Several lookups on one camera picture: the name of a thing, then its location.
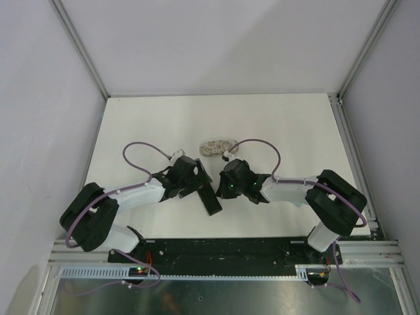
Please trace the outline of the black rectangular glasses case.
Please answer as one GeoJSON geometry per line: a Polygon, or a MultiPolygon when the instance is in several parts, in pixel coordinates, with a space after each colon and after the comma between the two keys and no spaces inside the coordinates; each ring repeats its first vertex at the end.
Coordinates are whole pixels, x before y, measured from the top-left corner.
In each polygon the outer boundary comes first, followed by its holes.
{"type": "Polygon", "coordinates": [[[222,211],[222,206],[219,203],[216,194],[210,184],[202,184],[197,193],[209,216],[216,215],[222,211]]]}

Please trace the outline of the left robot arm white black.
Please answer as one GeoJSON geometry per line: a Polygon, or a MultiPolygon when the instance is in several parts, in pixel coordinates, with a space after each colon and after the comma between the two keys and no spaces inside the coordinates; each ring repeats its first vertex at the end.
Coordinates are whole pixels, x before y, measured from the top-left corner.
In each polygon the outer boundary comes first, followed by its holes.
{"type": "Polygon", "coordinates": [[[117,248],[135,263],[145,254],[142,237],[131,227],[116,225],[115,218],[142,205],[182,199],[195,192],[207,213],[213,215],[221,210],[221,205],[211,183],[199,159],[180,156],[145,183],[113,190],[105,190],[95,182],[87,184],[61,216],[60,225],[75,246],[85,252],[117,248]]]}

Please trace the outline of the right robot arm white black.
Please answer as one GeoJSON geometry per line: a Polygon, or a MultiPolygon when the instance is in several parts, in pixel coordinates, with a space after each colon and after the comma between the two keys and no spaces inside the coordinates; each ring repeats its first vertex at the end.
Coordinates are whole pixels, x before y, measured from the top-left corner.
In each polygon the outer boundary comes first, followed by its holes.
{"type": "Polygon", "coordinates": [[[220,172],[216,195],[224,200],[245,196],[254,204],[289,202],[308,205],[320,222],[312,229],[303,246],[303,257],[320,262],[329,246],[355,228],[368,225],[362,212],[366,197],[336,172],[326,169],[316,177],[282,178],[254,173],[248,162],[235,159],[220,172]]]}

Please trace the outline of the patterned glasses case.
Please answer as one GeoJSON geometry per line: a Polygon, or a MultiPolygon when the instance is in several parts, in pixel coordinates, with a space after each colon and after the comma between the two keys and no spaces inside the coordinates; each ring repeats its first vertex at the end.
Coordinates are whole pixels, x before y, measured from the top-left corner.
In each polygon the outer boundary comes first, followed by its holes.
{"type": "Polygon", "coordinates": [[[199,152],[205,157],[221,156],[223,153],[229,151],[238,143],[237,140],[212,140],[207,141],[199,146],[199,152]]]}

